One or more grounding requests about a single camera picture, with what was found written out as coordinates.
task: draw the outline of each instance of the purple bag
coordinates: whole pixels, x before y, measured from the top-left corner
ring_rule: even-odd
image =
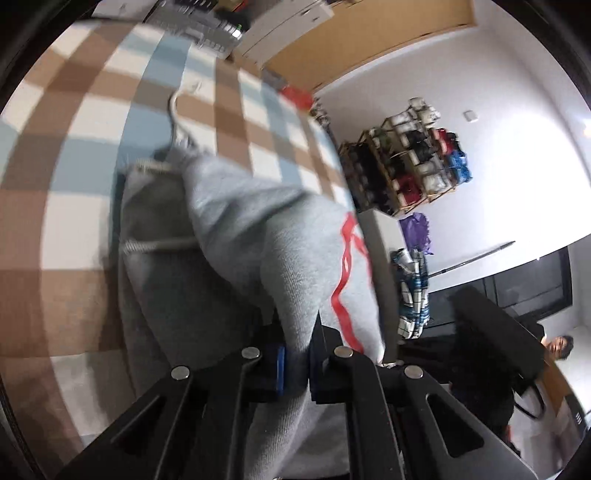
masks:
[[[400,220],[400,228],[408,250],[417,249],[426,255],[432,255],[429,238],[429,220],[422,213],[413,213]]]

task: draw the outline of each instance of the metal rivet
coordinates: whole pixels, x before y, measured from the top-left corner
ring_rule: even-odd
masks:
[[[185,378],[189,378],[191,371],[185,367],[184,365],[179,365],[178,367],[174,367],[170,372],[170,376],[175,380],[184,380]]]
[[[408,378],[418,380],[423,376],[423,369],[421,367],[417,367],[416,365],[409,365],[404,369],[404,375],[406,375]]]
[[[248,360],[259,358],[261,351],[255,346],[247,346],[242,350],[242,356]]]
[[[353,349],[351,347],[341,345],[335,348],[335,355],[340,358],[350,358],[353,356]]]

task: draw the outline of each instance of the white cable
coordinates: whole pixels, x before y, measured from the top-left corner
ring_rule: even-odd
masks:
[[[181,120],[178,117],[177,112],[177,99],[180,95],[187,93],[189,95],[194,94],[201,88],[201,82],[195,83],[190,88],[181,86],[176,90],[168,101],[168,109],[170,118],[173,123],[173,144],[179,145],[184,148],[197,147],[199,143],[192,137],[191,132],[181,124]]]

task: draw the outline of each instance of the plaid cloth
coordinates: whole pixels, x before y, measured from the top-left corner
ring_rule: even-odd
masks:
[[[405,339],[419,338],[430,319],[425,255],[416,249],[410,254],[403,249],[392,253],[392,262],[396,265],[400,298],[398,334]]]
[[[177,107],[201,145],[351,207],[324,131],[249,73],[147,25],[66,30],[0,117],[0,372],[50,476],[134,400],[112,254],[122,173],[164,155],[168,99],[196,83]]]

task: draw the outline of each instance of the person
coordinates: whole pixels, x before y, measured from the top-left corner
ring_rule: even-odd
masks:
[[[545,335],[544,327],[539,323],[524,325],[530,333],[545,346],[552,360],[566,360],[574,347],[574,339],[570,335],[560,335],[549,340]]]

